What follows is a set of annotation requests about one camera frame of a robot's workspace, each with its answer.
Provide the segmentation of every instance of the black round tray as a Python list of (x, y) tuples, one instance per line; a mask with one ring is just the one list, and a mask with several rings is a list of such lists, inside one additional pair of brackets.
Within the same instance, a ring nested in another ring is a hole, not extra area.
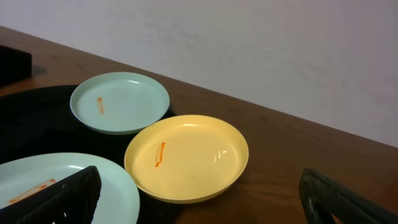
[[(124, 153), (136, 134), (113, 136), (81, 124), (69, 109), (76, 85), (52, 86), (0, 98), (0, 164), (54, 152), (80, 152), (123, 167)], [(175, 116), (169, 109), (162, 118)], [(138, 223), (172, 223), (182, 205), (161, 202), (142, 191)]]

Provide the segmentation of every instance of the table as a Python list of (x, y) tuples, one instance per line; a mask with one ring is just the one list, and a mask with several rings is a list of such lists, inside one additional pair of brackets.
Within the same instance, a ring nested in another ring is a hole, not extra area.
[(0, 27), (0, 44), (33, 55), (32, 78), (1, 87), (0, 96), (79, 84), (107, 72), (137, 72), (166, 87), (177, 114), (213, 116), (242, 132), (249, 145), (242, 176), (220, 196), (185, 205), (176, 223), (306, 223), (299, 199), (305, 167), (398, 213), (395, 147), (5, 27)]

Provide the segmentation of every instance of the dish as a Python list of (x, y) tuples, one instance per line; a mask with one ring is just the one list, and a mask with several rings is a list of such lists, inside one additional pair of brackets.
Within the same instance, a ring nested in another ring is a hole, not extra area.
[(226, 190), (248, 158), (248, 145), (232, 125), (183, 115), (142, 130), (128, 145), (124, 166), (147, 194), (165, 202), (193, 203)]
[(157, 81), (130, 72), (95, 76), (80, 84), (70, 109), (83, 124), (106, 134), (131, 134), (158, 121), (170, 104)]
[(102, 157), (80, 153), (32, 156), (0, 165), (0, 208), (45, 182), (58, 182), (90, 165), (96, 166), (102, 188), (92, 224), (135, 223), (138, 189), (122, 167)]

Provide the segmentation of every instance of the wall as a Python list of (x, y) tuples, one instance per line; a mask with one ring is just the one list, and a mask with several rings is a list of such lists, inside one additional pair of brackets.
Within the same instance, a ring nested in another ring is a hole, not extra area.
[(0, 25), (398, 146), (398, 1), (0, 0)]

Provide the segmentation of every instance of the orange mark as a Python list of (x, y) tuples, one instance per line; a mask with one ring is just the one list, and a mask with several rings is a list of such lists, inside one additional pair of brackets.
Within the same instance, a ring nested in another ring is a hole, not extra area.
[(102, 97), (98, 97), (97, 105), (98, 105), (99, 112), (101, 114), (104, 114), (105, 110), (104, 110), (104, 106), (102, 105)]
[(25, 191), (24, 193), (22, 193), (22, 194), (20, 194), (20, 195), (18, 195), (18, 196), (16, 196), (16, 197), (14, 197), (13, 199), (9, 200), (8, 203), (16, 203), (16, 202), (19, 202), (20, 200), (23, 200), (23, 199), (25, 199), (25, 198), (27, 198), (27, 197), (33, 195), (33, 194), (36, 194), (37, 192), (43, 190), (44, 188), (46, 188), (46, 187), (48, 187), (48, 186), (53, 185), (54, 183), (55, 183), (55, 180), (54, 180), (54, 179), (51, 179), (51, 180), (46, 181), (46, 182), (44, 182), (44, 183), (41, 183), (41, 184), (39, 184), (38, 186), (36, 186), (36, 187), (34, 187), (34, 188), (31, 188), (31, 189)]
[(165, 144), (166, 144), (166, 143), (163, 142), (162, 145), (161, 145), (161, 146), (159, 147), (159, 149), (157, 150), (156, 159), (155, 159), (155, 161), (156, 161), (155, 167), (158, 167), (159, 164), (163, 161), (163, 149), (164, 149), (164, 145), (165, 145)]

